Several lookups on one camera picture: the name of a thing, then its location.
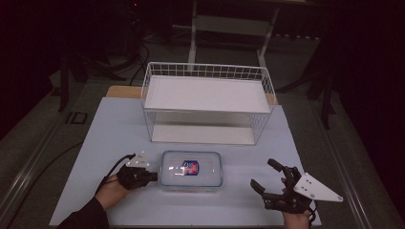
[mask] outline floor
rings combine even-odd
[[[164,43],[151,34],[143,43],[148,51],[142,48],[141,56],[145,58],[149,52],[148,62],[186,62],[189,46],[184,41],[189,39],[189,34],[180,31],[176,38]],[[300,77],[317,43],[317,40],[279,36],[271,40],[266,64],[274,88]],[[221,44],[213,45],[206,40],[200,40],[199,44],[197,63],[258,65],[253,49],[221,48]],[[8,184],[0,187],[1,197],[5,197],[0,209],[8,209],[1,215],[2,223],[3,219],[7,222],[0,224],[1,228],[7,225],[16,229],[50,228],[48,223],[54,207],[100,99],[110,86],[127,85],[138,68],[118,72],[126,81],[113,81],[92,70],[85,84],[71,79],[70,102],[63,113],[57,111],[59,98],[48,95],[0,142],[0,180]],[[55,84],[58,74],[50,76]],[[330,130],[326,130],[319,118],[321,101],[307,100],[305,96],[308,86],[277,94],[277,98],[286,113],[306,172],[345,198],[342,203],[319,203],[318,213],[323,223],[319,228],[405,228],[339,102],[339,94],[333,92],[334,114],[330,115]],[[70,112],[87,114],[87,120],[83,124],[69,123],[66,120]],[[9,184],[17,178],[24,180],[20,184],[25,192],[13,196],[9,190],[14,186]]]

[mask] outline black cable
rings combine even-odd
[[[150,54],[150,52],[149,52],[149,49],[148,49],[145,45],[143,45],[143,44],[140,44],[140,45],[146,50],[146,58],[145,58],[144,61],[142,61],[142,58],[141,58],[140,55],[139,55],[140,67],[137,69],[137,71],[136,71],[136,72],[134,73],[134,75],[132,76],[131,81],[129,82],[129,86],[132,86],[132,83],[133,83],[134,79],[137,77],[137,75],[138,75],[138,73],[139,73],[139,71],[140,71],[141,69],[143,69],[143,71],[146,72],[146,70],[145,70],[145,65],[146,65],[146,63],[147,63],[147,61],[148,61],[148,59],[149,59],[149,54]]]
[[[118,179],[113,179],[113,180],[107,181],[104,184],[112,183],[112,182],[115,182],[115,181],[118,181]]]
[[[137,66],[137,63],[134,63],[131,67],[129,67],[125,70],[122,70],[122,72],[118,72],[117,75],[121,75],[123,73],[128,73],[129,71],[133,70],[136,66]]]
[[[105,177],[102,179],[102,181],[98,184],[98,187],[97,187],[97,189],[96,189],[95,194],[97,194],[98,191],[101,189],[101,187],[102,187],[104,184],[107,183],[106,181],[107,181],[108,177],[110,177],[110,175],[114,172],[114,170],[115,170],[116,167],[119,165],[119,163],[121,163],[122,160],[124,160],[124,159],[126,159],[126,158],[132,159],[134,156],[135,156],[135,154],[133,154],[133,155],[126,155],[126,156],[123,156],[119,161],[117,161],[117,163],[113,166],[113,168],[110,170],[110,172],[108,172],[107,176],[105,176]]]
[[[81,54],[79,52],[75,53],[78,57],[80,57],[81,61],[85,62],[88,66],[90,66],[92,69],[99,71],[100,73],[104,74],[105,76],[114,79],[114,80],[119,80],[119,81],[125,81],[126,79],[123,77],[120,77],[112,72],[110,72],[109,70],[107,70],[106,68],[104,68],[104,66],[102,66],[101,64],[98,64],[95,60],[93,60],[92,58],[87,57],[84,54]]]
[[[117,71],[117,70],[122,70],[124,68],[129,68],[131,65],[136,65],[136,59],[137,56],[135,54],[131,54],[129,56],[127,56],[127,60],[123,63],[119,63],[116,65],[112,65],[112,66],[106,66],[105,68],[109,71]]]
[[[307,205],[305,205],[305,204],[303,204],[301,202],[298,202],[298,204],[301,205],[302,207],[306,208],[309,211],[309,228],[310,228],[312,226],[312,223],[316,219],[315,211],[318,208],[318,202],[315,201],[315,209],[314,210],[312,210],[309,206],[307,206]]]
[[[70,152],[72,149],[74,149],[75,147],[79,146],[83,144],[83,141],[80,141],[78,143],[76,143],[76,145],[71,146],[70,148],[68,148],[67,150],[63,151],[62,153],[60,153],[58,156],[56,156],[53,160],[51,160],[51,162],[49,162],[47,164],[47,166],[45,166],[45,168],[41,171],[41,173],[39,173],[39,175],[36,177],[36,179],[32,182],[31,187],[28,189],[27,193],[25,194],[24,198],[21,200],[20,204],[18,205],[17,209],[15,210],[14,216],[12,217],[11,221],[9,222],[9,225],[7,226],[7,228],[11,228],[12,223],[15,221],[15,219],[17,218],[18,213],[21,211],[22,206],[24,205],[25,201],[27,200],[28,195],[30,194],[30,192],[32,191],[33,187],[35,186],[36,182],[41,178],[41,176],[45,173],[45,171],[58,159],[60,159],[62,156],[66,155],[68,152]]]

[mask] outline dark background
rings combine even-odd
[[[96,6],[100,8],[95,8],[97,1],[90,0],[1,2],[0,139],[51,91],[48,76],[59,69],[66,39],[77,42],[75,38],[82,38],[76,47],[99,60],[105,60],[109,50],[123,49],[120,41],[128,30],[126,16],[122,16],[125,10],[115,5],[117,17],[111,18],[116,21],[106,21],[97,17],[106,10],[101,2],[108,6],[107,1],[99,1]],[[190,24],[190,2],[148,1],[139,13],[142,20],[170,37],[172,23]],[[218,5],[206,5],[212,12],[210,7]],[[341,7],[331,23],[323,21],[317,14],[319,9],[287,8],[280,14],[275,33],[292,34],[292,39],[298,34],[322,36],[310,64],[315,69],[330,69],[333,88],[340,93],[376,171],[404,218],[404,0],[351,1]],[[237,13],[266,17],[267,10],[270,8],[255,10],[252,5]],[[304,25],[302,18],[309,23]]]

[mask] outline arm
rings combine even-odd
[[[130,191],[119,184],[117,176],[112,175],[94,198],[79,211],[71,213],[57,229],[107,229],[109,223],[105,211],[114,207],[129,193]]]
[[[309,229],[309,211],[303,214],[291,214],[283,212],[286,229]]]

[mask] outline human hand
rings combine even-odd
[[[96,193],[96,199],[100,202],[104,211],[114,207],[123,200],[131,191],[125,189],[117,180],[117,175],[108,177],[107,181]]]
[[[309,229],[309,211],[305,211],[303,214],[291,214],[287,212],[282,212],[282,214],[286,229]]]

